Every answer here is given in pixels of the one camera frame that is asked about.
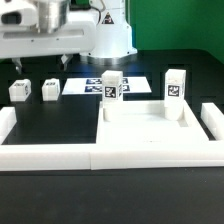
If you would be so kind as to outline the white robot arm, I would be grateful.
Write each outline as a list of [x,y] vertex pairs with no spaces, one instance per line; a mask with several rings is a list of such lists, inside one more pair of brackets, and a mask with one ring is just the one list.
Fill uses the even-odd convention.
[[21,71],[23,58],[59,55],[67,65],[75,54],[101,65],[137,54],[126,0],[0,0],[0,59]]

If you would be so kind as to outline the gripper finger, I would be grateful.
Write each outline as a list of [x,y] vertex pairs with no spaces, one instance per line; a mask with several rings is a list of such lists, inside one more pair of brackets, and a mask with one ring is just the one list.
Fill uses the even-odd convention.
[[67,65],[72,60],[72,58],[73,58],[72,54],[64,54],[61,57],[61,67],[62,67],[63,70],[67,69]]
[[19,74],[22,74],[22,63],[21,63],[20,58],[12,58],[12,62],[13,62],[14,65],[15,65],[16,71],[17,71]]

